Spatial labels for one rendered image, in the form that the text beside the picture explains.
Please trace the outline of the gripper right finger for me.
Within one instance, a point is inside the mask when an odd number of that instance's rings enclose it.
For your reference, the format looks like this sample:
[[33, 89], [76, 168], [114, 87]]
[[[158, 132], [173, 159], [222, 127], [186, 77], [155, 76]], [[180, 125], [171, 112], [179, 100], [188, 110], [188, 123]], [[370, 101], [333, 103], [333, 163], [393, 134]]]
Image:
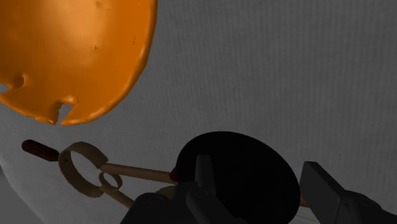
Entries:
[[304, 162], [299, 185], [320, 224], [397, 224], [397, 215], [362, 193], [344, 189], [317, 162]]

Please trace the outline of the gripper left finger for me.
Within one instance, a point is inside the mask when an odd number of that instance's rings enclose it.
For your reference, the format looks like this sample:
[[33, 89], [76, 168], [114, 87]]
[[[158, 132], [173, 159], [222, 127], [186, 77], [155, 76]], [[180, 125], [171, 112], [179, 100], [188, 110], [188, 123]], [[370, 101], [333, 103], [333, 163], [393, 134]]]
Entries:
[[248, 224], [235, 218], [219, 201], [209, 155], [198, 155], [195, 180], [178, 183], [173, 199], [144, 193], [133, 202], [120, 224]]

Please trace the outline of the black round disc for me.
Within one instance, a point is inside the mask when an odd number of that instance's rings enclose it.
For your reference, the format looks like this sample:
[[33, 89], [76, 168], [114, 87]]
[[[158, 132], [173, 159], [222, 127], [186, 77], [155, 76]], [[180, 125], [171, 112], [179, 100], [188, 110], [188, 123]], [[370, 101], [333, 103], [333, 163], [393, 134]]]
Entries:
[[216, 196], [248, 224], [289, 224], [300, 206], [298, 180], [278, 152], [236, 132], [201, 134], [178, 155], [171, 180], [194, 181], [197, 155], [211, 158]]

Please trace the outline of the grey fabric bed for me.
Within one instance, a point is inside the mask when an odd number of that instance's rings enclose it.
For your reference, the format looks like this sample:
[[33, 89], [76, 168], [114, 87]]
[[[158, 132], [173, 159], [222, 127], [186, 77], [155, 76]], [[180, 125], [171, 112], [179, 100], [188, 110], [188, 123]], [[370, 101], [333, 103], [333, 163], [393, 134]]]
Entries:
[[74, 190], [21, 149], [96, 145], [170, 171], [193, 137], [229, 130], [306, 160], [397, 213], [397, 0], [159, 0], [150, 58], [98, 120], [47, 125], [0, 106], [0, 166], [45, 224], [119, 224], [125, 208]]

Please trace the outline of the orange bowl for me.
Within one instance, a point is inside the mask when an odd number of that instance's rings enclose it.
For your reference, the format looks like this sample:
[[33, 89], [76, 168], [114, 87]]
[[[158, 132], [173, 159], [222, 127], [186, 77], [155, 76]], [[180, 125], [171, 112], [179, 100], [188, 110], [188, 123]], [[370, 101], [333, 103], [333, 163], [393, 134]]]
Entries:
[[111, 111], [144, 71], [158, 0], [0, 0], [0, 94], [43, 123], [91, 122]]

